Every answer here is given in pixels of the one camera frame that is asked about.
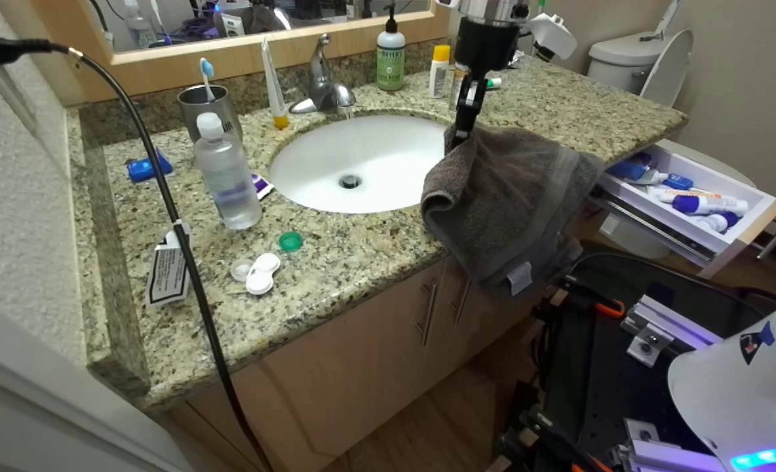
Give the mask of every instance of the faucet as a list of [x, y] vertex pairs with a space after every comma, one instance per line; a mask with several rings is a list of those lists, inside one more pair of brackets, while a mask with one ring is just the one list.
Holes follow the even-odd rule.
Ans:
[[352, 107], [357, 102], [354, 92], [343, 85], [336, 85], [326, 71], [328, 43], [331, 43], [331, 35], [320, 35], [320, 39], [314, 43], [314, 54], [309, 62], [309, 71], [312, 71], [309, 98], [288, 107], [293, 115], [303, 115], [314, 111], [331, 114], [341, 107]]

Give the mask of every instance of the white sink basin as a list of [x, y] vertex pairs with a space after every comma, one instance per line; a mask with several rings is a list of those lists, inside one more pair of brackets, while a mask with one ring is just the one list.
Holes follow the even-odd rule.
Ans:
[[442, 157], [442, 123], [362, 115], [288, 143], [271, 168], [278, 193], [322, 214], [387, 214], [419, 206], [424, 173]]

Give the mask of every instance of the electrical outlet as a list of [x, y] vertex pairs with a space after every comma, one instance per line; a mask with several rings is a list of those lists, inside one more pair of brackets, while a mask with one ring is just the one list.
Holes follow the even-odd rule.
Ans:
[[21, 89], [16, 88], [16, 81], [10, 80], [10, 73], [4, 69], [0, 69], [0, 98], [12, 107], [12, 114], [21, 119], [21, 123], [37, 135], [40, 123], [37, 123], [37, 114], [29, 107], [27, 98], [21, 96]]

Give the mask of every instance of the sink drain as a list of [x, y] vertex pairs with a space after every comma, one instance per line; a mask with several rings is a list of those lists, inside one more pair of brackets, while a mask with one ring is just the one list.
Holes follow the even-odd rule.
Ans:
[[362, 180], [360, 180], [357, 173], [343, 173], [343, 176], [337, 180], [337, 187], [341, 187], [341, 189], [357, 189], [357, 187], [362, 187]]

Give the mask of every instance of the grey towel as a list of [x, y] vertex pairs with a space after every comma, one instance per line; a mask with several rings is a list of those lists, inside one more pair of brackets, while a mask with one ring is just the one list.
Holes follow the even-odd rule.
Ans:
[[567, 262], [567, 231], [601, 172], [530, 131], [476, 127], [428, 173], [421, 219], [482, 290], [518, 294]]

